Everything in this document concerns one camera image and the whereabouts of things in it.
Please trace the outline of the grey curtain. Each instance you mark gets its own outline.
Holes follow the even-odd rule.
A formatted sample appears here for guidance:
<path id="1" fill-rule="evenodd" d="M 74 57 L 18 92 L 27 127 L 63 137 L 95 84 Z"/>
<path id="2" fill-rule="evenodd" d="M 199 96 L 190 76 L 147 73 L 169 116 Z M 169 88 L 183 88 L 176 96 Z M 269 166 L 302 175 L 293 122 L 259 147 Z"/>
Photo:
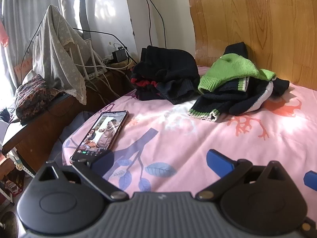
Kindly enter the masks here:
<path id="1" fill-rule="evenodd" d="M 40 75 L 50 88 L 82 96 L 113 52 L 137 60 L 127 0 L 1 0 L 1 33 L 14 89 Z"/>

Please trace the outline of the green navy white sweater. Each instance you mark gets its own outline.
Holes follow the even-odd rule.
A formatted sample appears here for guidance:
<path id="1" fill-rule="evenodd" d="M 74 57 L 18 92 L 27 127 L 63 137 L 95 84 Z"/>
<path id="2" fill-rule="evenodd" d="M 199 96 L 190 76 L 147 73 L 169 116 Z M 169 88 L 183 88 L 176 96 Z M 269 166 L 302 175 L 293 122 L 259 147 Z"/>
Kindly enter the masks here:
<path id="1" fill-rule="evenodd" d="M 289 88 L 288 80 L 273 71 L 257 69 L 249 60 L 244 42 L 231 44 L 201 77 L 200 96 L 189 116 L 217 121 L 222 114 L 239 116 L 258 110 L 271 96 L 281 97 Z"/>

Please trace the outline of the navy reindeer knit sweater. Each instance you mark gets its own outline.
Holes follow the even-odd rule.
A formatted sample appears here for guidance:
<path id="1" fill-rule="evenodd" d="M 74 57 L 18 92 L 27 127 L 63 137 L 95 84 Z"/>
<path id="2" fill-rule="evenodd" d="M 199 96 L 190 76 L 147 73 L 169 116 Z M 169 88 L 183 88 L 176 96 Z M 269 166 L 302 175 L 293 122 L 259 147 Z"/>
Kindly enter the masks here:
<path id="1" fill-rule="evenodd" d="M 142 49 L 131 75 L 137 99 L 165 99 L 174 105 L 194 99 L 199 81 L 198 67 L 190 53 L 155 46 Z"/>

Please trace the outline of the pink patterned bed sheet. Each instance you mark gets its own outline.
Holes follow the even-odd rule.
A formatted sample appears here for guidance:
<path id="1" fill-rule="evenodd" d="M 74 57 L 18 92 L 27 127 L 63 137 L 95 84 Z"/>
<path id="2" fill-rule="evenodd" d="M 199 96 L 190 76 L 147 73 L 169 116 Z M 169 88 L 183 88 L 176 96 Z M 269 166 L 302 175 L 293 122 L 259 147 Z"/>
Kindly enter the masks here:
<path id="1" fill-rule="evenodd" d="M 129 113 L 105 179 L 127 193 L 197 193 L 218 178 L 207 165 L 207 152 L 215 149 L 255 165 L 279 161 L 308 206 L 316 206 L 316 192 L 304 184 L 305 173 L 316 171 L 315 90 L 291 84 L 282 97 L 269 99 L 260 110 L 216 122 L 190 117 L 191 106 L 192 102 L 139 101 L 131 92 L 104 107 L 103 112 Z"/>

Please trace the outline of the patterned dark fabric bundle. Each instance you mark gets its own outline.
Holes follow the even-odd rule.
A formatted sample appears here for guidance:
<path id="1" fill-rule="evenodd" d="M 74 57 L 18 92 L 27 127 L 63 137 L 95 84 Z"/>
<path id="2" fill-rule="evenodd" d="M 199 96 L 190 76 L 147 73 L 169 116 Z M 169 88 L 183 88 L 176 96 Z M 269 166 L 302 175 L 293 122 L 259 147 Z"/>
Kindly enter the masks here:
<path id="1" fill-rule="evenodd" d="M 16 92 L 15 110 L 17 118 L 26 123 L 42 113 L 50 102 L 60 93 L 49 88 L 47 82 L 39 75 L 21 85 Z"/>

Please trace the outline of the black power adapter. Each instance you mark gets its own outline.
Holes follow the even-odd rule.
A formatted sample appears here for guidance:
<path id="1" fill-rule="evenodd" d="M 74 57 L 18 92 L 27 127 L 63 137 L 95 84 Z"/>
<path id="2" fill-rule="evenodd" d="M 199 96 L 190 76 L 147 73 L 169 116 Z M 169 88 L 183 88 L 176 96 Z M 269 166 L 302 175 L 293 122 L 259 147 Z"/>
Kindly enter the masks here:
<path id="1" fill-rule="evenodd" d="M 112 52 L 113 62 L 119 63 L 127 59 L 126 51 L 124 49 L 118 49 Z"/>

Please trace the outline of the wooden headboard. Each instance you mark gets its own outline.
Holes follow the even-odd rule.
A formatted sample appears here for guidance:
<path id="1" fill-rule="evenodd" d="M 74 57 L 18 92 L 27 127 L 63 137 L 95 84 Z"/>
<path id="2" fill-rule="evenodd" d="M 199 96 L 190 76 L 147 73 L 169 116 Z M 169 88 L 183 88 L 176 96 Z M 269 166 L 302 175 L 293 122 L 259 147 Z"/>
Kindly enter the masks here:
<path id="1" fill-rule="evenodd" d="M 259 68 L 316 89 L 316 0 L 189 0 L 196 61 L 210 66 L 243 42 Z"/>

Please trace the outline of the dark wooden side table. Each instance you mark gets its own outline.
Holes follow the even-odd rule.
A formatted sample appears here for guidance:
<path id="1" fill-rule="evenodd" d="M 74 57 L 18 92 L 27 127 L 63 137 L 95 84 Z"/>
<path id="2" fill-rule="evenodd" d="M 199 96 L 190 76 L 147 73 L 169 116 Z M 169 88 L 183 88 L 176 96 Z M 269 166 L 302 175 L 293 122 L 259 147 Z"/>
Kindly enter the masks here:
<path id="1" fill-rule="evenodd" d="M 63 129 L 80 112 L 96 113 L 131 90 L 132 85 L 127 75 L 115 70 L 108 71 L 87 83 L 86 105 L 65 94 L 53 99 L 47 110 L 27 124 L 11 123 L 5 134 L 1 155 L 8 157 L 7 153 L 15 149 L 23 164 L 35 173 L 49 158 Z"/>

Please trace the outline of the black smartphone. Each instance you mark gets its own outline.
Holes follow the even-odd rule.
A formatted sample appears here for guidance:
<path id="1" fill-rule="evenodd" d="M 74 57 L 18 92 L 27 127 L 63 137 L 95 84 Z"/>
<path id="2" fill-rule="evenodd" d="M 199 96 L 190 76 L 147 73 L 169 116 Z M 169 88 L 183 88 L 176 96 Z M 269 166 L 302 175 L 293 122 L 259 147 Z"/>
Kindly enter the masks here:
<path id="1" fill-rule="evenodd" d="M 85 161 L 92 164 L 107 154 L 128 118 L 128 111 L 102 113 L 79 143 L 70 163 Z"/>

